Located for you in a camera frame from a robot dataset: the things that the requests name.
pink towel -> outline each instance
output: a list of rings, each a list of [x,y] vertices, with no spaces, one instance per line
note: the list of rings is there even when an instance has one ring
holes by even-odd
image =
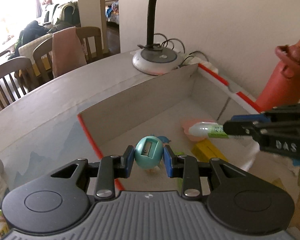
[[[86,58],[75,27],[56,32],[52,36],[52,72],[56,78],[86,65]]]

teal pencil sharpener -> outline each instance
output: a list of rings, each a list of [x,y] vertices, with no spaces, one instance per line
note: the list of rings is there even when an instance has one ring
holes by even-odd
[[[160,163],[162,155],[162,142],[155,136],[142,138],[134,151],[134,159],[138,166],[143,169],[153,169]]]

lamp neck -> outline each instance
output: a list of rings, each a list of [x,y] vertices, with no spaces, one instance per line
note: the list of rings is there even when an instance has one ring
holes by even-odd
[[[157,0],[149,0],[147,18],[147,46],[149,47],[153,47],[154,43],[154,19],[156,4]]]

red tape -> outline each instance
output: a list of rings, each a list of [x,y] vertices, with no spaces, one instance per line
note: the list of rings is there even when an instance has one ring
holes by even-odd
[[[217,73],[214,73],[211,69],[208,69],[205,65],[198,63],[199,68],[203,69],[204,71],[208,72],[211,76],[218,79],[222,84],[225,86],[229,85],[229,82],[225,80],[223,77],[220,77]]]
[[[244,100],[246,103],[248,103],[252,108],[254,108],[257,112],[261,113],[262,110],[260,106],[258,106],[255,102],[253,102],[250,98],[248,98],[244,93],[237,92],[236,93],[242,100]]]
[[[103,153],[101,152],[100,148],[98,147],[98,145],[95,143],[95,141],[92,139],[92,136],[88,130],[88,128],[86,127],[83,119],[82,119],[82,116],[80,114],[77,115],[78,117],[78,120],[79,120],[79,123],[83,129],[83,132],[85,133],[89,143],[91,144],[94,152],[96,153],[96,156],[99,158],[99,159],[102,159],[103,158]],[[123,187],[123,185],[121,184],[121,182],[118,180],[118,179],[115,179],[114,180],[114,185],[115,187],[118,189],[118,190],[125,190],[125,188]]]

green label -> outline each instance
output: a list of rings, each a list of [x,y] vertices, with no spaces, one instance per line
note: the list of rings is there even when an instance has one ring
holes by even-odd
[[[208,136],[210,138],[229,138],[228,135],[223,131],[222,125],[215,125],[209,128]]]

